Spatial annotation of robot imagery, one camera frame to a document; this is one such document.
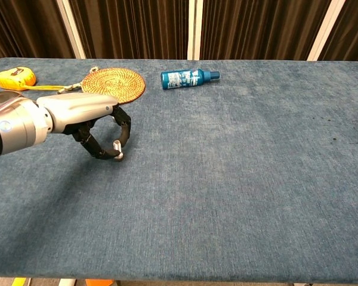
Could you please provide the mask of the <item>blue spray bottle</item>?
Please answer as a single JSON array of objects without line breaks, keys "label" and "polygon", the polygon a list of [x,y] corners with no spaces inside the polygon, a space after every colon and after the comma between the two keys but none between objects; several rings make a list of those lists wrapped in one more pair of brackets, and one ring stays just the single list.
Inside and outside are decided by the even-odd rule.
[{"label": "blue spray bottle", "polygon": [[218,80],[220,72],[202,69],[163,71],[161,84],[163,90],[202,86],[212,80]]}]

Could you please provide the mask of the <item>silver bolt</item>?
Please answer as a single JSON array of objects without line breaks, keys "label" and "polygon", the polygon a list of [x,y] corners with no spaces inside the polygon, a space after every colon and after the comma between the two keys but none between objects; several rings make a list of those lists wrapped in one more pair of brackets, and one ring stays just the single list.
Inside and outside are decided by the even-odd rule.
[{"label": "silver bolt", "polygon": [[117,160],[117,161],[122,161],[123,157],[124,157],[124,154],[122,152],[122,145],[121,145],[120,140],[113,141],[113,150],[115,152],[118,152],[118,155],[115,156],[114,159]]}]

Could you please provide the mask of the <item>white frame post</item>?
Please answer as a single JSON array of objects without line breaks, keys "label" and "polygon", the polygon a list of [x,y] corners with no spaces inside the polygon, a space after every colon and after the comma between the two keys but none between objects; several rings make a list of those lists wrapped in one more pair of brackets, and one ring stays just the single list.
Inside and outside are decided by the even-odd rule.
[{"label": "white frame post", "polygon": [[189,0],[187,59],[200,60],[203,0]]},{"label": "white frame post", "polygon": [[77,59],[86,59],[83,44],[80,39],[79,31],[73,16],[72,8],[69,0],[56,0],[63,23],[73,49],[73,53]]},{"label": "white frame post", "polygon": [[321,55],[323,47],[328,40],[334,24],[345,4],[345,0],[331,0],[328,9],[323,18],[317,36],[313,42],[311,50],[308,54],[307,61],[317,61]]}]

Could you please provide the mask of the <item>round woven rattan coaster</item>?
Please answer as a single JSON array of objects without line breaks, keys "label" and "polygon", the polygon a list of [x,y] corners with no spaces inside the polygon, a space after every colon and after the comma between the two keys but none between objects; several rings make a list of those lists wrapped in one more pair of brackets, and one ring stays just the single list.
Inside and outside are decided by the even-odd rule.
[{"label": "round woven rattan coaster", "polygon": [[105,69],[92,67],[81,82],[83,92],[110,95],[120,104],[135,101],[142,96],[145,88],[145,81],[140,74],[119,67]]}]

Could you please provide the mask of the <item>blue fabric table cover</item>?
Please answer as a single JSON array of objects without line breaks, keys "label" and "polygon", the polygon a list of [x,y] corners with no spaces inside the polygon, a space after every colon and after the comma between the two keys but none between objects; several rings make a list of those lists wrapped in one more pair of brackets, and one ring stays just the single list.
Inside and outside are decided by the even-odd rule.
[{"label": "blue fabric table cover", "polygon": [[[358,62],[2,58],[41,84],[146,81],[122,161],[0,156],[0,276],[358,283]],[[220,72],[163,90],[161,73]]]}]

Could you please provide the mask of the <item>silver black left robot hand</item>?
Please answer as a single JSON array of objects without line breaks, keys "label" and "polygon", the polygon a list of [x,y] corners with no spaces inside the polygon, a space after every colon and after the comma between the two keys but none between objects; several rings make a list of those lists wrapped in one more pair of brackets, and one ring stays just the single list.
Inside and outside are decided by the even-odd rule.
[{"label": "silver black left robot hand", "polygon": [[90,130],[97,120],[112,117],[121,127],[120,140],[124,147],[131,132],[131,118],[120,107],[117,99],[110,95],[71,92],[40,97],[36,100],[39,107],[46,108],[53,120],[52,133],[72,135],[91,156],[100,159],[114,159],[118,152],[105,150],[91,135]]}]

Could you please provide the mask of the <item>dark brown curtain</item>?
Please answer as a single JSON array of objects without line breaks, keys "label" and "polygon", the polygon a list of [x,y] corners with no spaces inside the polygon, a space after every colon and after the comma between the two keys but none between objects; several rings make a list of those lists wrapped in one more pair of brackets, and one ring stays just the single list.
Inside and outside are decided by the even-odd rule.
[{"label": "dark brown curtain", "polygon": [[[187,59],[189,0],[69,0],[86,58]],[[203,0],[202,60],[306,60],[331,0]],[[76,58],[56,0],[0,0],[0,58]]]}]

